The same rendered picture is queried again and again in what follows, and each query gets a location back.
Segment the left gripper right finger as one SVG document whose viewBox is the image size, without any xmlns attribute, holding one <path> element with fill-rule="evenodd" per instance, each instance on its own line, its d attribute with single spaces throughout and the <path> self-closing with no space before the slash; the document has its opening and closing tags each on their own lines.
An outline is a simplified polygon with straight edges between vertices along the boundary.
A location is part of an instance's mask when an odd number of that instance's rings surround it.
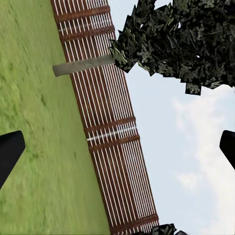
<svg viewBox="0 0 235 235">
<path fill-rule="evenodd" d="M 219 147 L 235 170 L 235 132 L 224 130 Z"/>
</svg>

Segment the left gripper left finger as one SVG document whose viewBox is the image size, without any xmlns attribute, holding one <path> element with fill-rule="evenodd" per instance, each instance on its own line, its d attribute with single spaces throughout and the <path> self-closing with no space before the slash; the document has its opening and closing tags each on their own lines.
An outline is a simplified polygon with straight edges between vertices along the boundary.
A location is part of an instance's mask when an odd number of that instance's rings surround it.
<svg viewBox="0 0 235 235">
<path fill-rule="evenodd" d="M 0 136 L 0 189 L 25 150 L 21 130 Z"/>
</svg>

